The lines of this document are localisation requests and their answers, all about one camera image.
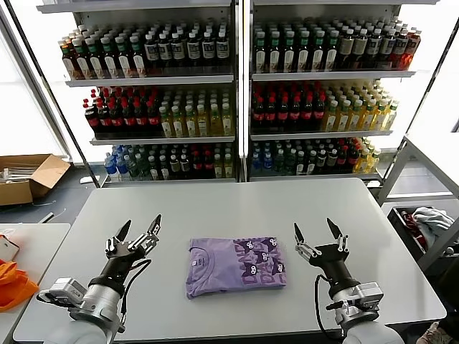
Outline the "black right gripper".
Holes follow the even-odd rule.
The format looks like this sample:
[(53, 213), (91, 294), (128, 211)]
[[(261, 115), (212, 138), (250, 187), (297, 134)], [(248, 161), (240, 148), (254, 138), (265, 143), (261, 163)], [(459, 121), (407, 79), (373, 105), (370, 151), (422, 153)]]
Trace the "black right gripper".
[(309, 264), (323, 270), (330, 287), (355, 287), (356, 280), (351, 276), (345, 265), (349, 255), (347, 235), (343, 235), (340, 228), (330, 219), (326, 219), (329, 229), (336, 241), (333, 244), (324, 244), (316, 248), (305, 239), (299, 228), (294, 223), (295, 250)]

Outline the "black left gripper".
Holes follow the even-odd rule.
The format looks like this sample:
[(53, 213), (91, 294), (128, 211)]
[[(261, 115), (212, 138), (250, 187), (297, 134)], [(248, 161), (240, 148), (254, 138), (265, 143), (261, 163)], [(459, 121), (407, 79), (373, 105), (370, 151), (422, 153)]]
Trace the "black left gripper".
[(131, 220), (122, 225), (114, 236), (105, 243), (105, 255), (108, 259), (99, 276), (93, 279), (94, 285), (102, 285), (111, 289), (123, 289), (124, 282), (132, 270), (133, 265), (144, 259), (153, 250), (158, 241), (158, 233), (161, 229), (161, 214), (151, 222), (146, 233), (128, 245), (122, 244), (128, 234)]

